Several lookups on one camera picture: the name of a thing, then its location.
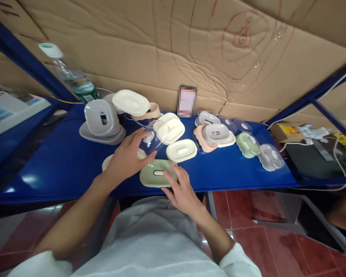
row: pink soap dish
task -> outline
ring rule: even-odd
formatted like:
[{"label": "pink soap dish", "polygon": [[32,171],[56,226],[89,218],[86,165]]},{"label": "pink soap dish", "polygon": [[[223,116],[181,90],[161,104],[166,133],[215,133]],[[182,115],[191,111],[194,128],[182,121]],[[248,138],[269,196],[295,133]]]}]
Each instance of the pink soap dish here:
[{"label": "pink soap dish", "polygon": [[199,145],[201,146],[201,149],[205,152],[205,153],[210,153],[212,151],[214,151],[215,149],[217,149],[218,144],[207,144],[205,142],[205,139],[203,137],[203,128],[205,127],[205,125],[199,125],[194,131],[193,134],[196,137],[197,142],[199,143]]}]

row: white shirt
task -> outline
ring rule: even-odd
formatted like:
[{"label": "white shirt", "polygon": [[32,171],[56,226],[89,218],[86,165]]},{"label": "white shirt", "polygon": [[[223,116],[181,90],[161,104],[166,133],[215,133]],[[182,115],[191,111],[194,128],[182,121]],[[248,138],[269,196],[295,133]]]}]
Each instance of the white shirt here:
[{"label": "white shirt", "polygon": [[202,250],[195,223],[165,197],[141,199],[115,219],[101,251],[76,272],[51,251],[18,265],[9,277],[261,277],[240,244],[219,266]]}]

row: hand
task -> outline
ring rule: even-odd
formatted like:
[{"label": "hand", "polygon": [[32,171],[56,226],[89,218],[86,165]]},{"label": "hand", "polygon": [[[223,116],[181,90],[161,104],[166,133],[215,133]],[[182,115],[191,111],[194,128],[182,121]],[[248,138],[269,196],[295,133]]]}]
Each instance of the hand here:
[{"label": "hand", "polygon": [[111,158],[108,167],[99,175],[103,182],[107,181],[112,184],[109,193],[125,179],[136,174],[155,159],[156,151],[143,160],[137,158],[141,140],[150,134],[150,132],[144,132],[144,129],[138,129],[123,140]]},{"label": "hand", "polygon": [[174,194],[166,187],[161,188],[161,190],[169,198],[174,207],[196,221],[203,211],[207,211],[206,207],[200,202],[193,191],[187,171],[182,167],[178,167],[176,164],[171,164],[171,166],[178,177],[179,184],[167,171],[164,171],[164,177],[171,185]]}]

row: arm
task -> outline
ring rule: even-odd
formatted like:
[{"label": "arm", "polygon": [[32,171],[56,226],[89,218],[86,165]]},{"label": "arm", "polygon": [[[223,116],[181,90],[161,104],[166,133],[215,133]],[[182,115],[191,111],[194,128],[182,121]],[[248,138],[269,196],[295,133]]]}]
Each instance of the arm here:
[{"label": "arm", "polygon": [[56,259],[65,259],[92,229],[109,194],[125,179],[155,159],[156,152],[137,159],[144,128],[126,137],[115,151],[108,168],[97,176],[86,193],[61,217],[34,249],[32,256],[51,250]]},{"label": "arm", "polygon": [[173,206],[196,222],[208,241],[213,253],[213,260],[220,263],[223,257],[233,248],[235,242],[210,215],[204,204],[198,200],[190,184],[188,173],[182,167],[173,164],[172,169],[178,177],[179,184],[168,172],[164,172],[165,178],[172,186],[173,193],[168,188],[162,188],[163,192],[165,192]]}]

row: plastic bottle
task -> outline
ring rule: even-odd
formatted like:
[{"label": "plastic bottle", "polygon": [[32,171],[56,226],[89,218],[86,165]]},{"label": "plastic bottle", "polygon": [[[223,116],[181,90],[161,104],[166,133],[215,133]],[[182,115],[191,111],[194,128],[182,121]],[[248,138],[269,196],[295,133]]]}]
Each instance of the plastic bottle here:
[{"label": "plastic bottle", "polygon": [[46,56],[52,58],[59,77],[83,103],[86,104],[92,100],[101,99],[95,86],[82,70],[73,66],[68,60],[64,60],[64,54],[59,47],[53,43],[39,43],[38,46]]}]

